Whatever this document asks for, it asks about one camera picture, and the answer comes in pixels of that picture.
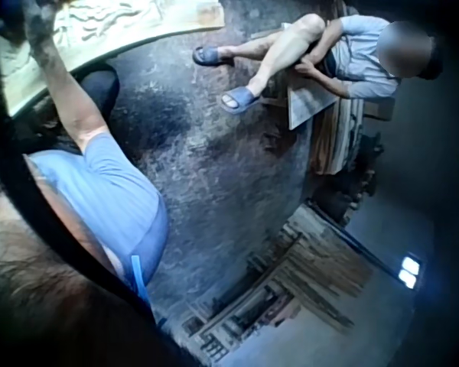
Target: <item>stone floor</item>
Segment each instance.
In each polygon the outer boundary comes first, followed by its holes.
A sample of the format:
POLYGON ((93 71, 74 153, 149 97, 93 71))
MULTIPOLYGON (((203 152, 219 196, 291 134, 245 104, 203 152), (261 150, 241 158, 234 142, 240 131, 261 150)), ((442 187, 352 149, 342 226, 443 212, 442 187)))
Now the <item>stone floor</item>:
POLYGON ((267 152, 262 134, 287 125, 284 109, 256 106, 224 112, 219 94, 244 85, 258 64, 204 68, 191 59, 201 44, 238 44, 307 12, 330 16, 331 3, 221 1, 226 27, 169 37, 111 59, 121 92, 110 124, 125 153, 166 200, 171 234, 148 286, 159 316, 173 317, 185 300, 215 285, 231 286, 246 254, 276 232, 300 203, 311 124, 282 156, 267 152), (231 279, 228 284, 221 279, 231 279))

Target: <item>blue slipper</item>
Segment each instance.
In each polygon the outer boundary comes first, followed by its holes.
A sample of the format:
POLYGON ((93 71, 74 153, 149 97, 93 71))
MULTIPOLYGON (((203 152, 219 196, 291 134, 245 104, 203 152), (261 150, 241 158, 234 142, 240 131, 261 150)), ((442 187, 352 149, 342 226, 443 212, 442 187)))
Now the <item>blue slipper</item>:
POLYGON ((198 47, 192 53, 192 60, 202 67, 218 67, 219 65, 233 65, 233 59, 221 59, 217 47, 198 47))
POLYGON ((258 103, 260 97, 255 97, 252 92, 249 91, 248 88, 245 86, 239 86, 238 88, 232 89, 229 92, 224 93, 218 98, 218 103, 220 104, 221 108, 225 111, 233 114, 238 115, 242 112, 245 112, 247 109, 258 103), (230 96, 238 106, 234 109, 229 107, 225 102, 223 102, 223 96, 228 95, 230 96))

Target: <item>black strap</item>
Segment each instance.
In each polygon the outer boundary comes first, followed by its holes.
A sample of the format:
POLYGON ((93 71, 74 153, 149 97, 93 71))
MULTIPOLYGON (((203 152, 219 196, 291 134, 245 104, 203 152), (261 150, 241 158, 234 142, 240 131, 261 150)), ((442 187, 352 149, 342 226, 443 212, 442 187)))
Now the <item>black strap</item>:
POLYGON ((64 226, 39 191, 17 148, 14 126, 5 107, 0 77, 0 183, 29 226, 79 273, 132 305, 155 323, 150 307, 114 274, 105 269, 64 226))

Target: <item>blue strap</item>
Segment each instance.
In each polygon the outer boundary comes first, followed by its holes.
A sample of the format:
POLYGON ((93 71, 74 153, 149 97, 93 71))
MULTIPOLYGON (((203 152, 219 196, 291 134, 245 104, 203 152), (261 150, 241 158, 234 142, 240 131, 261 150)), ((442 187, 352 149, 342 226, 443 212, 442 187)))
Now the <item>blue strap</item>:
POLYGON ((138 296, 146 302, 146 304, 150 304, 150 300, 148 298, 148 291, 145 287, 145 282, 143 281, 143 274, 141 270, 141 261, 139 260, 139 255, 131 256, 131 265, 132 265, 132 272, 135 276, 136 287, 138 288, 138 296))

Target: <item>knee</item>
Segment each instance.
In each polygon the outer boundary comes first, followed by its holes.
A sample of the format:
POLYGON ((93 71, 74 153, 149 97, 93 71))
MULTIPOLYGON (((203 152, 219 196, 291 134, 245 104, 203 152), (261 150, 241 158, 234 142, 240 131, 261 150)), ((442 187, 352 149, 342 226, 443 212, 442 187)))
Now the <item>knee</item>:
POLYGON ((313 35, 322 34, 326 25, 323 18, 317 14, 306 14, 296 23, 299 25, 301 30, 313 35))

